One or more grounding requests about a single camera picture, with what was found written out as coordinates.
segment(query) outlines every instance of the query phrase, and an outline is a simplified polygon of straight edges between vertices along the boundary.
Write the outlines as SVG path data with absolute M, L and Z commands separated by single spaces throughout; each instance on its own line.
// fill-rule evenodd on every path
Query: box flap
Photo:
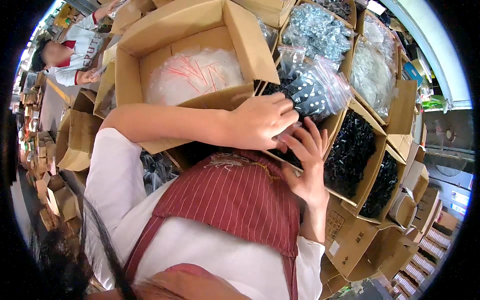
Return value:
M 132 24 L 140 20 L 142 12 L 138 9 L 133 1 L 127 3 L 124 7 L 120 8 L 115 15 L 113 21 L 111 33 L 116 35 L 122 35 Z
M 225 2 L 224 14 L 240 65 L 243 66 L 241 62 L 245 62 L 250 66 L 249 70 L 242 68 L 244 79 L 248 82 L 260 79 L 280 84 L 270 49 L 256 17 L 231 1 Z
M 115 62 L 108 63 L 105 72 L 100 81 L 100 87 L 95 98 L 93 114 L 97 117 L 105 119 L 107 116 L 102 112 L 108 108 L 112 101 L 113 92 L 115 91 Z
M 223 26 L 223 1 L 175 0 L 131 26 L 118 47 L 141 58 L 175 41 Z M 156 33 L 155 38 L 152 38 L 152 32 Z
M 415 116 L 417 82 L 415 80 L 397 80 L 398 96 L 390 104 L 387 134 L 410 134 Z

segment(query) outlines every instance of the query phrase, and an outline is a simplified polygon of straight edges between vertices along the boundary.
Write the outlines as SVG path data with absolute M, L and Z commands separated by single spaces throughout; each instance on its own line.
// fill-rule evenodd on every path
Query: woman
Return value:
M 252 97 L 232 112 L 148 104 L 113 110 L 96 136 L 83 230 L 86 256 L 108 291 L 87 298 L 317 300 L 327 137 L 309 118 L 308 130 L 292 127 L 298 117 L 281 93 Z M 293 136 L 281 134 L 287 128 Z M 136 143 L 162 137 L 236 149 L 210 156 L 147 197 Z M 290 148 L 304 173 L 297 177 L 288 165 L 245 150 L 275 147 Z M 43 249 L 40 257 L 51 256 Z M 79 277 L 72 279 L 76 287 Z
M 108 34 L 93 31 L 98 21 L 116 9 L 119 0 L 99 8 L 93 14 L 72 25 L 64 41 L 41 40 L 32 60 L 35 72 L 55 69 L 59 84 L 65 86 L 97 82 L 96 57 L 104 50 Z

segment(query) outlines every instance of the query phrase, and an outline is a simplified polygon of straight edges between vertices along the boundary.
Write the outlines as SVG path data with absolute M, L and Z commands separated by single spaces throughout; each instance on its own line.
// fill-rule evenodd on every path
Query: plastic bag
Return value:
M 382 117 L 388 116 L 390 103 L 395 97 L 395 70 L 391 58 L 378 51 L 372 43 L 361 37 L 355 48 L 350 84 Z
M 112 19 L 115 19 L 115 16 L 117 15 L 117 12 L 122 8 L 124 7 L 125 5 L 127 5 L 128 3 L 130 2 L 130 0 L 120 0 L 114 7 L 114 11 L 110 14 L 108 14 L 108 16 Z M 102 5 L 102 7 L 105 7 L 105 6 L 108 6 L 109 3 L 105 3 L 104 5 Z
M 365 15 L 363 36 L 385 56 L 385 63 L 396 73 L 397 65 L 394 60 L 396 41 L 390 30 L 377 18 Z
M 140 160 L 145 171 L 144 186 L 147 196 L 180 174 L 172 161 L 163 153 L 150 155 L 142 151 Z
M 233 52 L 204 49 L 179 53 L 152 71 L 145 102 L 178 105 L 243 83 L 240 65 Z
M 282 78 L 293 78 L 294 71 L 303 66 L 306 50 L 305 47 L 278 46 L 281 66 L 278 75 Z
M 350 2 L 348 0 L 313 0 L 313 2 L 322 5 L 324 8 L 346 21 L 352 14 L 352 8 L 350 7 Z
M 294 80 L 287 89 L 296 91 L 292 100 L 295 110 L 303 116 L 314 116 L 319 121 L 346 108 L 353 98 L 350 86 L 332 69 L 332 62 L 318 56 L 311 67 Z
M 323 7 L 303 3 L 293 7 L 282 41 L 285 45 L 305 47 L 305 55 L 311 59 L 320 55 L 340 63 L 344 58 L 342 53 L 353 46 L 348 40 L 353 35 L 352 30 Z
M 267 42 L 268 48 L 271 50 L 275 47 L 276 38 L 278 37 L 278 30 L 273 27 L 270 27 L 262 22 L 260 18 L 258 19 L 258 24 L 260 25 L 260 29 L 264 34 L 265 42 Z

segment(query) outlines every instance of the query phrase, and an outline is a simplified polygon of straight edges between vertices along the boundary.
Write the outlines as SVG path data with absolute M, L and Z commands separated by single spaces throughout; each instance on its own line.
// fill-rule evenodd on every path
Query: white plastic parts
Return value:
M 190 99 L 243 84 L 237 57 L 223 49 L 179 53 L 153 70 L 145 102 L 178 105 Z

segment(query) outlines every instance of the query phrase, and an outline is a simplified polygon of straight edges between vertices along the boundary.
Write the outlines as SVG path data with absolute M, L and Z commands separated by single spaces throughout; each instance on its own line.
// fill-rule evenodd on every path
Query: dark hair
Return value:
M 110 235 L 100 215 L 92 204 L 83 199 L 84 217 L 78 239 L 65 238 L 61 228 L 49 231 L 42 241 L 38 240 L 34 226 L 30 241 L 31 251 L 36 259 L 40 277 L 43 281 L 47 299 L 84 299 L 93 276 L 96 262 L 91 258 L 91 264 L 85 255 L 87 226 L 98 230 L 98 236 L 107 257 L 108 266 L 112 272 L 116 287 L 120 289 L 126 300 L 139 300 L 130 283 L 125 277 L 123 267 L 113 248 Z M 143 283 L 151 287 L 153 292 L 167 296 L 170 299 L 183 300 L 181 295 L 153 282 Z
M 51 39 L 41 39 L 38 42 L 38 48 L 35 50 L 35 53 L 32 56 L 32 67 L 31 69 L 35 72 L 40 72 L 47 65 L 42 59 L 42 51 L 45 46 L 51 41 Z

